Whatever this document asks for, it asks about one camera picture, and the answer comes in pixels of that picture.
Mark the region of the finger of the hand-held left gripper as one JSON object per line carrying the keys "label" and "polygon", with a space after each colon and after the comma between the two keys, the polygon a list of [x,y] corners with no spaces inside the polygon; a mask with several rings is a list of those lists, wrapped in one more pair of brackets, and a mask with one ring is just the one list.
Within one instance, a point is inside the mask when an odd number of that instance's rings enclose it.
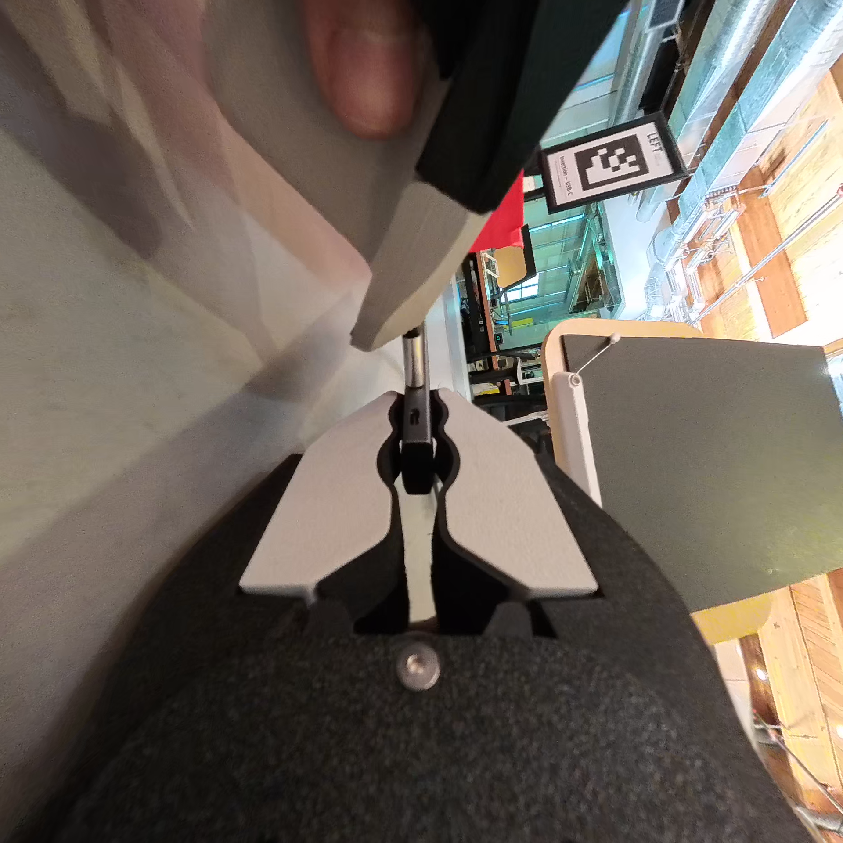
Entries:
{"label": "finger of the hand-held left gripper", "polygon": [[489,217],[409,184],[371,265],[351,345],[370,353],[422,325]]}

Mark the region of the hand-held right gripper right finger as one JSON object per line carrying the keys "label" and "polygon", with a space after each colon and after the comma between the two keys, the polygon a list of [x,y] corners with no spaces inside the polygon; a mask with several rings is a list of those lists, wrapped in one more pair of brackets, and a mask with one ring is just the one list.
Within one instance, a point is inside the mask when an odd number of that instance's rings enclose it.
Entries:
{"label": "hand-held right gripper right finger", "polygon": [[519,598],[593,596],[597,580],[536,453],[512,430],[449,389],[442,409],[444,538]]}

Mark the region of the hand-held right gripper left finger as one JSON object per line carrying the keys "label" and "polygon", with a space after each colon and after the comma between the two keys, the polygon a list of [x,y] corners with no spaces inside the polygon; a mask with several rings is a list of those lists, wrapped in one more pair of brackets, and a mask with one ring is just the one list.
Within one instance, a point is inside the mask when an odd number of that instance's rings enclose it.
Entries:
{"label": "hand-held right gripper left finger", "polygon": [[380,395],[306,449],[240,577],[243,592],[312,603],[320,583],[387,537],[394,482],[377,458],[400,397]]}

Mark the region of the red plastic bin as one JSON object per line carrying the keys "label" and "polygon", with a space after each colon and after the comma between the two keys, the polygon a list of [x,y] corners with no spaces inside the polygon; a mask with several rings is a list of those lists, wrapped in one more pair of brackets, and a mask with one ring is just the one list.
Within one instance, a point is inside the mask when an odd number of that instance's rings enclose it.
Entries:
{"label": "red plastic bin", "polygon": [[522,227],[524,225],[523,178],[521,170],[500,206],[490,215],[469,253],[491,249],[523,247]]}

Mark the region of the dark grey usb hub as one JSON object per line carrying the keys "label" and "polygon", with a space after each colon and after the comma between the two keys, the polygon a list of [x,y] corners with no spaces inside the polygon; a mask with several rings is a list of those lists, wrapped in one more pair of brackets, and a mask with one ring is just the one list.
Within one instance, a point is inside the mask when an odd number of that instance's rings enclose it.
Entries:
{"label": "dark grey usb hub", "polygon": [[407,385],[401,418],[401,476],[406,493],[427,496],[435,477],[434,409],[426,387]]}

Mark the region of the person's left hand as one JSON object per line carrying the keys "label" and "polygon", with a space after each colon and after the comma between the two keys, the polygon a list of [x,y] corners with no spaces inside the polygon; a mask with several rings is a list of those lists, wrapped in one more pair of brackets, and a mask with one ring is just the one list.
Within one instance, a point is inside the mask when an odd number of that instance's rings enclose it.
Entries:
{"label": "person's left hand", "polygon": [[314,77],[343,127],[373,141],[408,131],[429,63],[412,3],[303,1],[299,11]]}

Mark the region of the white clamp bar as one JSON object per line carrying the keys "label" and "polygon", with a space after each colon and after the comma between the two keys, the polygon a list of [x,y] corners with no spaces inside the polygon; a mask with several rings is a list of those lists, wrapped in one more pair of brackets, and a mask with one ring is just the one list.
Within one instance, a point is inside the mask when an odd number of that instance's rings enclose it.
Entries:
{"label": "white clamp bar", "polygon": [[580,374],[560,371],[552,375],[547,389],[547,410],[555,463],[601,508],[603,502]]}

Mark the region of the framed marker sign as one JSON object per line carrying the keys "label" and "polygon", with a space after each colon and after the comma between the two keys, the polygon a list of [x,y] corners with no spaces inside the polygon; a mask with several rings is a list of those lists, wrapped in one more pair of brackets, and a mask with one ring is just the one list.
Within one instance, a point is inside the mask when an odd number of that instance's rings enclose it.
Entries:
{"label": "framed marker sign", "polygon": [[660,111],[542,149],[548,213],[685,179],[689,172]]}

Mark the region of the wooden board with black panel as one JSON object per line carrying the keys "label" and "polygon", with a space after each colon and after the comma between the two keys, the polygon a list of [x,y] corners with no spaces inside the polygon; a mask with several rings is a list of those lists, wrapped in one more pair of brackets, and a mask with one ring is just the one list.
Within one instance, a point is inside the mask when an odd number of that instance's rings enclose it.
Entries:
{"label": "wooden board with black panel", "polygon": [[841,568],[842,428],[824,350],[673,322],[560,322],[544,388],[580,374],[603,509],[709,645],[764,626],[771,594]]}

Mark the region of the silver insulated duct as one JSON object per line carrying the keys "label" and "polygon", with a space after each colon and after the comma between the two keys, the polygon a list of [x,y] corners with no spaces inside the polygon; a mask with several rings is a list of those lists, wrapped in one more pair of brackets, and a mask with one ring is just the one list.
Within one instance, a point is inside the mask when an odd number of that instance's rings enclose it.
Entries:
{"label": "silver insulated duct", "polygon": [[691,216],[712,192],[743,181],[841,49],[842,2],[796,1],[680,195],[681,216]]}

